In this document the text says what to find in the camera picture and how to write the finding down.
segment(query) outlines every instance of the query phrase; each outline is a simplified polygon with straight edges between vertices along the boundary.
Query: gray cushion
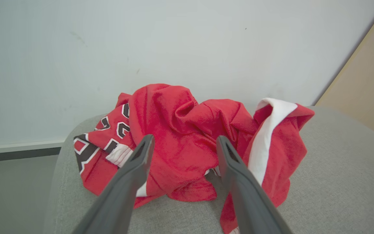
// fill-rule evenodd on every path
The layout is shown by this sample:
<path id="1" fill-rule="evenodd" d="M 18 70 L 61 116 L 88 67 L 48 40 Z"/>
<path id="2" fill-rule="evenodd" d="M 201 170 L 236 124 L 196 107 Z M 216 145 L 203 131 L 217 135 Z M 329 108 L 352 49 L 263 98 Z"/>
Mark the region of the gray cushion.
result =
<path id="1" fill-rule="evenodd" d="M 374 132 L 325 108 L 301 131 L 308 154 L 291 178 L 279 212 L 294 233 L 374 233 Z M 66 139 L 56 164 L 44 233 L 68 234 L 95 196 L 81 182 L 73 137 L 91 131 L 102 116 L 86 120 Z M 222 233 L 219 218 L 226 191 L 207 177 L 215 201 L 158 198 L 136 209 L 129 233 Z"/>

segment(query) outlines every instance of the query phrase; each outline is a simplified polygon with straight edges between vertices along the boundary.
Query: beige wooden panel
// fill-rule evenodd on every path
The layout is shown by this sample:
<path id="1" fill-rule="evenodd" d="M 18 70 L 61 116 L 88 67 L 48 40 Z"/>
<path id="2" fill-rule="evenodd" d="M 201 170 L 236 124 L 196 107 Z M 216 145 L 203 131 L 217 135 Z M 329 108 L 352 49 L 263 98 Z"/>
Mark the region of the beige wooden panel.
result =
<path id="1" fill-rule="evenodd" d="M 337 109 L 374 130 L 374 25 L 316 106 Z"/>

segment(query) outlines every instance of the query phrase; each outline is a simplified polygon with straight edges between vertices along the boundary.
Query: white baseboard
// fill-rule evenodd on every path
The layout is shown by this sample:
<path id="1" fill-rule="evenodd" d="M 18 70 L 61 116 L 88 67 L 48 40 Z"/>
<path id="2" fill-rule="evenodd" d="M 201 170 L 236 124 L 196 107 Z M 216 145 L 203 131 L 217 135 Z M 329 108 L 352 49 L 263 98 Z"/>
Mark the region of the white baseboard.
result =
<path id="1" fill-rule="evenodd" d="M 65 139 L 44 142 L 28 142 L 20 144 L 0 145 L 0 153 L 24 151 L 24 150 L 39 150 L 48 148 L 61 147 Z"/>

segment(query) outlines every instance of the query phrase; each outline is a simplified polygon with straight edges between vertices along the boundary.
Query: clothing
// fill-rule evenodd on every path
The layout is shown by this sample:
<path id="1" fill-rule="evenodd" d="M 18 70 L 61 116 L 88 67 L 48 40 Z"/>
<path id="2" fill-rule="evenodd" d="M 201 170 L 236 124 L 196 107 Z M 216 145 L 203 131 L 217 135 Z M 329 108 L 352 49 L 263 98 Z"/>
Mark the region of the clothing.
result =
<path id="1" fill-rule="evenodd" d="M 213 200 L 204 175 L 218 165 L 216 139 L 230 139 L 275 206 L 288 193 L 289 177 L 306 154 L 299 130 L 314 115 L 298 104 L 266 98 L 252 117 L 240 102 L 198 104 L 182 86 L 150 84 L 121 94 L 95 131 L 77 136 L 74 147 L 83 185 L 99 195 L 147 134 L 156 139 L 147 182 L 135 208 L 162 195 L 185 202 Z M 235 231 L 231 196 L 221 215 L 225 233 Z"/>

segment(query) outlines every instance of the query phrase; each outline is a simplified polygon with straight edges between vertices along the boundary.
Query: white wall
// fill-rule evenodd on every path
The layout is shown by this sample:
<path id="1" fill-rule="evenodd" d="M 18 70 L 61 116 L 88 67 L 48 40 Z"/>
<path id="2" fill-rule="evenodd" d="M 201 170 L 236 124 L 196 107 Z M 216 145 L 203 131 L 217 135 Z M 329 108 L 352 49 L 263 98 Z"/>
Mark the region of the white wall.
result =
<path id="1" fill-rule="evenodd" d="M 0 145 L 64 139 L 121 92 L 311 105 L 374 0 L 0 0 Z"/>

